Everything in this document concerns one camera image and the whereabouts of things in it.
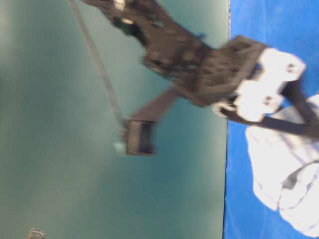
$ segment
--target white towel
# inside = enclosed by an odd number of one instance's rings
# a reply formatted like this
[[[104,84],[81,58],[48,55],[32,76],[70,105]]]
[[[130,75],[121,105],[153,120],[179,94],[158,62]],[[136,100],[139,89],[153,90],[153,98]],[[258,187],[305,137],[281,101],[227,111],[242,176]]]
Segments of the white towel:
[[[319,116],[319,95],[308,102]],[[272,117],[303,122],[294,107]],[[257,126],[246,137],[255,195],[299,232],[319,237],[319,141]]]

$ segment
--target green wall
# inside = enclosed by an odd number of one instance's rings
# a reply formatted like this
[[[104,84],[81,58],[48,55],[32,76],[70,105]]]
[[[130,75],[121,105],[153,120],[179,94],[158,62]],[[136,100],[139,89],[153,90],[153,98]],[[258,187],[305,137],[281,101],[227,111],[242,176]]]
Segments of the green wall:
[[[227,0],[159,0],[205,42],[228,38]],[[79,3],[126,116],[169,85],[142,48]],[[158,155],[117,155],[118,125],[66,0],[0,1],[0,229],[47,239],[222,238],[226,121],[179,100]]]

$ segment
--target black cable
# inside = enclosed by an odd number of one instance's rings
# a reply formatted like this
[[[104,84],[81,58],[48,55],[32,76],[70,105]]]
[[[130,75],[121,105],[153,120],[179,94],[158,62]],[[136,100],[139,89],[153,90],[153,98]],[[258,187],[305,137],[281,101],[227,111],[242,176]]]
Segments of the black cable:
[[[90,32],[89,32],[89,30],[84,22],[84,19],[79,11],[79,8],[76,5],[76,3],[74,2],[74,0],[68,0],[68,1],[69,1],[69,4],[73,10],[73,13],[74,13],[76,19],[77,19],[77,22],[78,22],[78,24],[79,24],[79,26],[80,26],[80,28],[85,36],[87,45],[91,51],[95,65],[100,73],[101,78],[103,79],[103,82],[104,82],[104,85],[106,88],[106,92],[107,92],[107,96],[110,100],[110,104],[111,104],[111,107],[113,108],[115,117],[116,117],[117,121],[119,122],[119,124],[123,128],[126,128],[126,121],[123,118],[119,103],[116,99],[116,95],[115,95],[112,83],[111,83],[111,81],[106,73],[106,70],[105,70],[103,63],[102,63],[102,60],[101,60],[101,57],[100,57],[100,55],[95,47],[95,44],[94,44],[94,41],[90,35]]]

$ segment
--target white plastic part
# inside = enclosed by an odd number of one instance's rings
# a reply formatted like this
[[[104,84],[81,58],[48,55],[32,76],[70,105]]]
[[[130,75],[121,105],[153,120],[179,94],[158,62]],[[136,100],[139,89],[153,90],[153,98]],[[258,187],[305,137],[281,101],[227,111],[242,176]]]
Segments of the white plastic part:
[[[124,11],[125,0],[114,0],[115,8]]]
[[[319,95],[307,102],[319,116]],[[303,122],[294,107],[273,117]],[[319,141],[257,126],[248,127],[246,137],[257,198],[297,231],[319,237]],[[294,172],[295,185],[284,187]]]
[[[265,114],[278,110],[284,100],[281,92],[285,85],[299,79],[306,68],[298,57],[274,48],[266,48],[256,64],[261,65],[261,72],[251,80],[242,81],[235,91],[238,97],[233,103],[240,117],[253,122],[262,121]],[[221,106],[226,109],[225,100],[213,104],[213,109],[224,116],[220,113]]]

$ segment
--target small object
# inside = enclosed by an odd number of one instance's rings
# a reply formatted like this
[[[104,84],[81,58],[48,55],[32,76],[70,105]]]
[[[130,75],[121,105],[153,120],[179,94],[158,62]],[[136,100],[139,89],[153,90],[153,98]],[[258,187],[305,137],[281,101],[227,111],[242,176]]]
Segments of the small object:
[[[41,230],[33,228],[26,236],[26,239],[44,239],[44,235],[44,232],[42,232]]]

